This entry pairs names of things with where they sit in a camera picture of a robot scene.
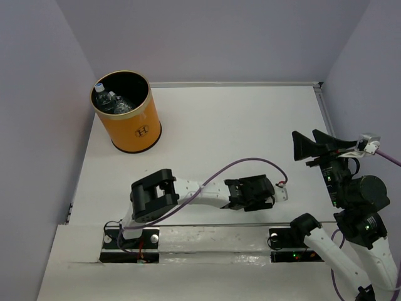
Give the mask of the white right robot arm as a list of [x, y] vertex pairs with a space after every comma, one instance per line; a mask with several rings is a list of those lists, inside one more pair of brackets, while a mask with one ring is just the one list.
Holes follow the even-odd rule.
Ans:
[[295, 161], [319, 167], [335, 213], [338, 231], [358, 255], [355, 264], [326, 234], [321, 223], [305, 213], [290, 223], [288, 238], [296, 246], [315, 251], [334, 273], [343, 277], [354, 291], [355, 300], [400, 300], [400, 265], [390, 251], [388, 232], [379, 215], [390, 204], [385, 183], [377, 176], [356, 178], [349, 160], [380, 153], [380, 137], [362, 134], [346, 141], [317, 129], [313, 139], [292, 133]]

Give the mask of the blue-labelled plastic bottle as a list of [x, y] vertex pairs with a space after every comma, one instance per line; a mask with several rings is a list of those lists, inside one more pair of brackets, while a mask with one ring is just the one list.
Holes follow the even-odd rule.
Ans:
[[97, 109], [106, 114], [114, 114], [116, 101], [113, 97], [109, 96], [102, 83], [95, 85], [95, 104]]

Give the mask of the clear bottle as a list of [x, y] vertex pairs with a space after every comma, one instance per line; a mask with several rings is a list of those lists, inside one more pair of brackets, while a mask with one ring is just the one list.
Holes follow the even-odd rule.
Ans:
[[116, 95], [115, 96], [115, 108], [113, 113], [115, 115], [121, 115], [129, 113], [136, 109], [136, 105], [133, 104], [131, 101], [127, 100], [126, 98]]

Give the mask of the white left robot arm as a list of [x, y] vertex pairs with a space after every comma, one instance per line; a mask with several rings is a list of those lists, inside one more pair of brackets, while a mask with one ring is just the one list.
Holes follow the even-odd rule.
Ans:
[[184, 205], [250, 212], [271, 209], [275, 200], [276, 189], [264, 174], [201, 183], [161, 169], [131, 184], [131, 207], [122, 219], [117, 240], [126, 248], [135, 246], [144, 228], [172, 216], [173, 210]]

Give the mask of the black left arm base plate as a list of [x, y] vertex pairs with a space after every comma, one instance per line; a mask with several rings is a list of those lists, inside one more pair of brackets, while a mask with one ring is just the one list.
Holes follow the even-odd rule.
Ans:
[[159, 263], [159, 229], [148, 228], [139, 238], [125, 240], [121, 238], [120, 249], [117, 245], [119, 229], [106, 227], [99, 260], [102, 263]]

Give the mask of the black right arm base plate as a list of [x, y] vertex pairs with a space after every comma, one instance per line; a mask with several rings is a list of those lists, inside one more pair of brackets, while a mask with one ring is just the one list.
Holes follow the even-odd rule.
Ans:
[[291, 228], [270, 228], [267, 244], [272, 263], [323, 262], [321, 256], [294, 237]]

